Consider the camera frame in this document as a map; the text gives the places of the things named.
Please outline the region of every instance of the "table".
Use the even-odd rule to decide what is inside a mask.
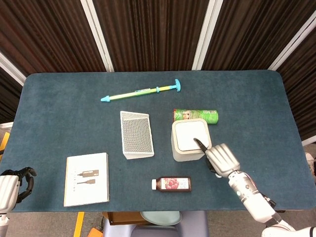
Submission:
[[[170,85],[182,90],[101,103],[100,98]],[[43,73],[24,85],[0,170],[33,167],[31,196],[15,211],[155,211],[244,209],[204,159],[176,162],[171,150],[173,109],[216,109],[213,145],[226,143],[277,209],[316,206],[316,188],[281,76],[274,71]],[[155,156],[122,154],[120,111],[150,115]],[[64,207],[66,158],[109,154],[110,202]],[[191,193],[160,193],[151,179],[191,176]]]

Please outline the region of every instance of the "green can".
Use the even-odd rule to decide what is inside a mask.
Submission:
[[[207,123],[217,124],[218,113],[217,110],[173,110],[173,119],[184,120],[184,119],[204,119]]]

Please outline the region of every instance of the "robotic arm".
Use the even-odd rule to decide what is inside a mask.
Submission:
[[[217,145],[208,150],[200,140],[195,138],[195,142],[206,154],[209,167],[213,168],[216,176],[228,178],[229,185],[251,216],[267,226],[261,237],[316,237],[316,228],[308,227],[295,231],[292,226],[282,220],[274,210],[276,203],[260,193],[250,176],[240,171],[240,163],[226,144]]]
[[[9,218],[6,214],[15,208],[28,195],[32,193],[34,178],[36,173],[34,169],[26,167],[21,170],[6,170],[0,175],[0,237],[5,237]],[[28,186],[26,191],[19,194],[19,188],[22,186],[22,180],[25,177]]]

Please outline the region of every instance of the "bottle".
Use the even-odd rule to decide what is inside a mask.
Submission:
[[[191,178],[160,177],[152,180],[152,189],[161,192],[191,192]]]
[[[217,124],[217,110],[173,110],[173,120],[204,119],[208,124]]]

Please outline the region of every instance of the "white mesh holder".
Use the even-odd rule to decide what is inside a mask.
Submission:
[[[152,157],[154,147],[149,115],[121,111],[120,122],[126,159]]]

